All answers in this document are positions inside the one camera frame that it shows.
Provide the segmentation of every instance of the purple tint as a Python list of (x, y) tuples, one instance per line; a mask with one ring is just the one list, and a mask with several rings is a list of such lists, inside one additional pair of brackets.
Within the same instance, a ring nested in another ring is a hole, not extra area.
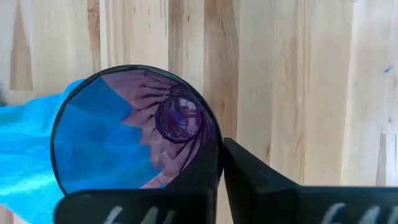
[(142, 129), (141, 145), (149, 145), (150, 161), (162, 171), (142, 188), (170, 183), (198, 150), (216, 137), (217, 126), (203, 100), (184, 82), (159, 70), (142, 69), (101, 77), (132, 110), (121, 122)]
[(185, 142), (194, 138), (201, 126), (201, 112), (191, 101), (169, 98), (157, 111), (157, 129), (172, 142)]

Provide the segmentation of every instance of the wooden table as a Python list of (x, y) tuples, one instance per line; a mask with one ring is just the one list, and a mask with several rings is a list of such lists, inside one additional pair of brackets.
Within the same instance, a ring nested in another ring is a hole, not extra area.
[[(298, 183), (398, 184), (398, 0), (1, 0), (0, 18), (9, 105), (148, 64)], [(219, 196), (231, 223), (224, 183)]]

